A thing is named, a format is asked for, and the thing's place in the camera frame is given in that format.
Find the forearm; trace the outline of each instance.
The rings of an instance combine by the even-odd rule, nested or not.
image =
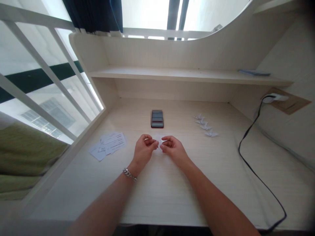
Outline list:
[[[69,235],[112,235],[135,182],[119,177],[79,216]]]
[[[187,176],[213,235],[259,235],[246,216],[200,171],[188,162]]]

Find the printed diagram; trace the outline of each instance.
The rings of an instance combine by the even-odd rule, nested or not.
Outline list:
[[[98,151],[97,152],[104,152],[105,148],[104,147],[98,147]]]

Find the charging cable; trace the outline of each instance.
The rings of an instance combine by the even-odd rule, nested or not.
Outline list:
[[[262,101],[260,102],[260,105],[259,105],[259,108],[258,108],[258,113],[257,113],[257,117],[255,118],[254,122],[252,123],[252,125],[247,129],[247,131],[245,132],[242,140],[240,141],[240,144],[239,144],[239,148],[238,148],[238,151],[239,151],[239,154],[241,156],[241,158],[243,159],[243,161],[245,162],[245,164],[249,167],[249,169],[254,173],[254,175],[265,185],[265,187],[271,192],[271,194],[275,197],[275,199],[278,201],[278,203],[280,204],[283,212],[284,212],[284,216],[278,220],[276,223],[274,223],[269,229],[267,230],[264,230],[262,232],[262,235],[266,235],[266,234],[270,234],[279,224],[281,224],[282,221],[284,221],[287,217],[287,214],[285,212],[285,209],[284,207],[282,206],[282,204],[280,203],[280,201],[278,200],[278,198],[276,197],[276,195],[270,190],[270,188],[261,180],[261,178],[259,178],[259,176],[255,173],[255,171],[252,169],[252,167],[248,164],[248,162],[244,159],[244,157],[242,156],[241,154],[241,144],[244,140],[244,138],[246,138],[248,132],[250,131],[250,129],[252,128],[252,126],[255,124],[256,120],[258,119],[259,115],[260,115],[260,109],[262,107],[262,104],[263,103],[271,103],[275,100],[278,100],[278,101],[285,101],[288,99],[288,97],[285,99],[283,97],[286,97],[286,96],[282,96],[282,95],[279,95],[279,94],[276,94],[276,93],[272,93],[272,94],[269,94],[269,95],[266,95],[263,97]]]

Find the building window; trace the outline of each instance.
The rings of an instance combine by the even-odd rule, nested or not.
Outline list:
[[[59,102],[57,102],[55,98],[51,98],[43,102],[40,104],[40,107],[66,128],[69,128],[75,122],[75,119],[59,104]],[[39,116],[33,110],[24,112],[21,116],[45,133],[55,138],[59,138],[63,134],[60,130],[46,121],[43,117]]]

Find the black cable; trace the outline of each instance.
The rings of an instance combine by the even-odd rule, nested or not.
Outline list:
[[[272,195],[275,197],[275,199],[278,201],[278,203],[280,204],[280,206],[281,206],[281,208],[282,208],[282,210],[283,210],[283,212],[284,212],[284,217],[281,218],[280,220],[278,220],[276,223],[274,223],[273,226],[271,226],[269,229],[264,230],[264,231],[261,233],[262,235],[270,234],[279,224],[282,223],[282,221],[284,221],[284,220],[286,219],[287,215],[286,215],[286,212],[285,212],[284,207],[282,206],[282,204],[280,203],[280,201],[278,200],[278,198],[273,194],[273,192],[270,190],[270,188],[268,188],[268,186],[258,177],[258,175],[255,173],[255,171],[251,168],[251,166],[248,164],[248,162],[244,159],[244,157],[242,156],[242,154],[241,154],[241,152],[240,152],[240,148],[241,148],[242,141],[244,140],[244,138],[246,138],[248,132],[250,131],[250,129],[251,129],[252,126],[255,124],[256,120],[258,119],[258,117],[259,117],[259,115],[260,115],[260,109],[261,109],[261,107],[262,107],[263,100],[264,100],[265,98],[267,98],[267,97],[275,98],[275,96],[267,95],[267,96],[265,96],[265,97],[262,99],[262,101],[261,101],[261,103],[260,103],[260,105],[259,105],[258,114],[257,114],[256,119],[254,120],[254,122],[252,123],[252,125],[248,128],[248,130],[245,132],[244,137],[242,138],[242,140],[241,140],[241,142],[240,142],[240,144],[239,144],[239,154],[240,154],[240,156],[242,157],[243,161],[246,163],[246,165],[249,167],[249,169],[254,173],[254,175],[255,175],[255,176],[266,186],[266,188],[271,192],[271,194],[272,194]]]

